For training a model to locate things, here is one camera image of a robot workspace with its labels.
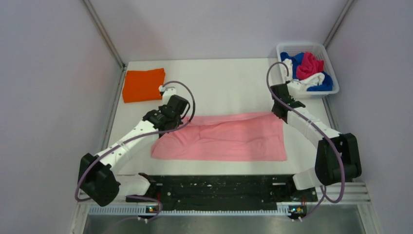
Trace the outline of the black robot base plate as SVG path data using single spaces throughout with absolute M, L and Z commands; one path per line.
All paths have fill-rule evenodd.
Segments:
M 144 196 L 164 211 L 270 211 L 318 199 L 315 188 L 296 190 L 291 175 L 151 175 Z

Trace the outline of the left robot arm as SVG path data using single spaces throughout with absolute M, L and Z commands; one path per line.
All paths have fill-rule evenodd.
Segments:
M 75 198 L 83 191 L 88 200 L 104 207 L 120 196 L 122 185 L 116 175 L 143 148 L 162 135 L 185 127 L 182 114 L 190 103 L 178 95 L 171 95 L 158 109 L 147 112 L 138 124 L 124 137 L 107 149 L 92 155 L 87 153 L 80 160 Z

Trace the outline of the pink t shirt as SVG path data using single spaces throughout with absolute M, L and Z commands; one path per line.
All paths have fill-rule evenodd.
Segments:
M 283 121 L 271 112 L 194 117 L 151 147 L 163 160 L 286 161 Z

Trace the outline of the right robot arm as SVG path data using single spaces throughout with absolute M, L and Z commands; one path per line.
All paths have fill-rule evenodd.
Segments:
M 272 112 L 298 130 L 316 149 L 315 165 L 293 175 L 291 184 L 286 186 L 285 193 L 290 200 L 300 200 L 306 189 L 361 176 L 362 166 L 355 135 L 343 134 L 328 127 L 289 94 L 286 84 L 273 85 L 270 92 L 274 100 Z

